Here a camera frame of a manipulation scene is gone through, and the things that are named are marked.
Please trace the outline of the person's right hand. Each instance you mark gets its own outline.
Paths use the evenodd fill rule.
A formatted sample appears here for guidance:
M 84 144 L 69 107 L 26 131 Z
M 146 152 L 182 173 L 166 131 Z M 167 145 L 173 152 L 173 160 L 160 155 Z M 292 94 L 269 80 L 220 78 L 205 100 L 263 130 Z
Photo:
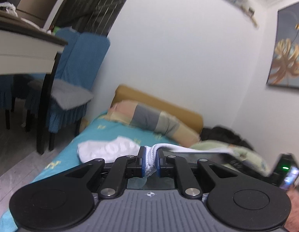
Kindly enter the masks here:
M 291 200 L 291 213 L 285 223 L 285 228 L 288 231 L 299 231 L 299 192 L 291 189 L 287 192 Z

